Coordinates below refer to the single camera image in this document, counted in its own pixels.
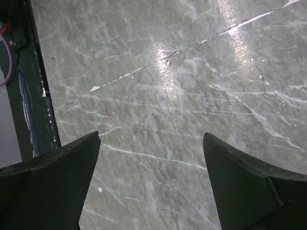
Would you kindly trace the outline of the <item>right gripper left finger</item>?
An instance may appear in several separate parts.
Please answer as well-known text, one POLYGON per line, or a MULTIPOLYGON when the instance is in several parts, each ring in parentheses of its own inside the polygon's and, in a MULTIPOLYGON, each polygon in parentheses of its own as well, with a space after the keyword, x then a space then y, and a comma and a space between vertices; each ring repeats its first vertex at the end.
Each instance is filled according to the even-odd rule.
POLYGON ((2 230, 78 230, 100 149, 98 132, 0 170, 2 230))

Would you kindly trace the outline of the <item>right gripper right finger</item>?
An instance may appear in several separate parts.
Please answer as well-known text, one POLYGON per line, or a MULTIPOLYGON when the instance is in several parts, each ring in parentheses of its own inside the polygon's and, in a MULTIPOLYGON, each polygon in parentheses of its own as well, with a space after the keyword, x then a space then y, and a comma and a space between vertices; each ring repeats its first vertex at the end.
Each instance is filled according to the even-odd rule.
POLYGON ((224 230, 305 230, 307 177, 205 133, 203 151, 224 230))

